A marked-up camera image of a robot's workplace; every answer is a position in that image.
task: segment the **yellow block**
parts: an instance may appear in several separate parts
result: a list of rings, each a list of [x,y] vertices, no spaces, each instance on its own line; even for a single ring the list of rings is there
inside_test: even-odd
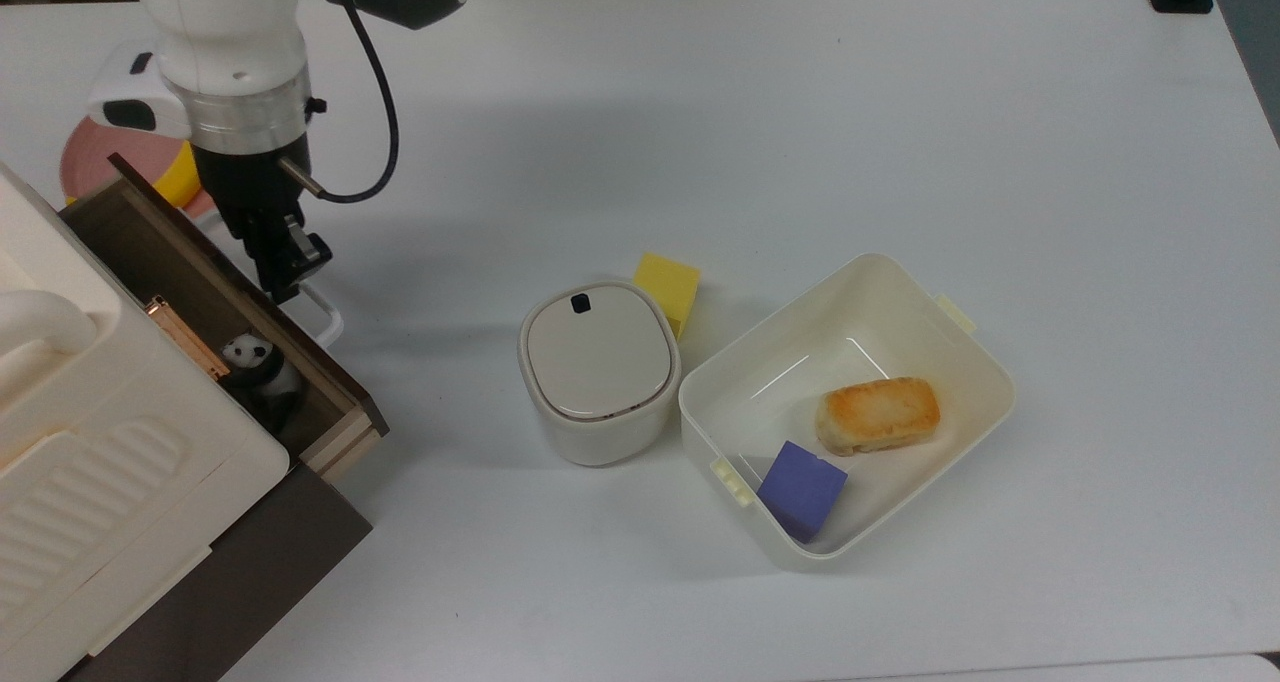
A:
[[[662,313],[666,313],[672,334],[680,339],[685,331],[685,322],[689,321],[689,312],[694,308],[700,275],[698,267],[645,252],[631,282],[653,296]]]
[[[164,175],[160,175],[151,187],[155,187],[156,192],[174,207],[187,207],[187,203],[200,193],[200,177],[196,175],[196,157],[191,152],[191,143],[186,141],[182,143],[178,157],[174,157]]]

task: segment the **bread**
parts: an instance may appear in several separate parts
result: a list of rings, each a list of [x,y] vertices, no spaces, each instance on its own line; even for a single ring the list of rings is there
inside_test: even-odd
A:
[[[832,454],[914,445],[933,435],[942,413],[919,377],[892,377],[827,392],[818,403],[818,441]]]

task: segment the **food container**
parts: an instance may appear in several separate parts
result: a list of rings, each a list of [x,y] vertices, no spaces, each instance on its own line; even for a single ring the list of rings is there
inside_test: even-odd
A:
[[[680,349],[652,296],[627,282],[576,287],[532,308],[520,369],[552,448],[600,467],[662,432],[680,383]]]
[[[820,567],[865,537],[1001,424],[1014,383],[946,298],[892,258],[861,255],[701,363],[680,388],[685,450],[780,567]],[[942,412],[929,441],[836,457],[814,435],[838,386],[924,377]],[[755,496],[783,441],[849,473],[818,536],[799,544]]]

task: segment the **black button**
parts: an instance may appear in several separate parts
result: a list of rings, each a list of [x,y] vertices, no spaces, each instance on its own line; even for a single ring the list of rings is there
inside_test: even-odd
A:
[[[147,70],[147,61],[151,61],[151,52],[142,52],[140,56],[133,58],[133,67],[129,67],[129,73],[132,75],[141,75],[142,72]]]
[[[151,132],[156,129],[156,113],[141,99],[114,99],[102,102],[102,116],[115,127]]]

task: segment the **table surface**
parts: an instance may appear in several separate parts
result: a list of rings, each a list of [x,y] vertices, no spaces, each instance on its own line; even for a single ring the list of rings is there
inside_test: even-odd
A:
[[[1274,682],[1275,664],[1254,655],[1075,664],[1033,669],[895,677],[893,682]]]
[[[303,3],[316,177],[385,152]],[[0,159],[61,141],[137,6],[0,8]],[[1280,154],[1221,15],[1146,0],[472,0],[371,23],[403,129],[307,202],[333,354],[392,435],[375,530],[229,679],[923,674],[1280,647]],[[576,468],[516,363],[548,296],[703,271],[694,369],[855,255],[978,322],[1012,416],[831,571],[772,567],[685,459]]]

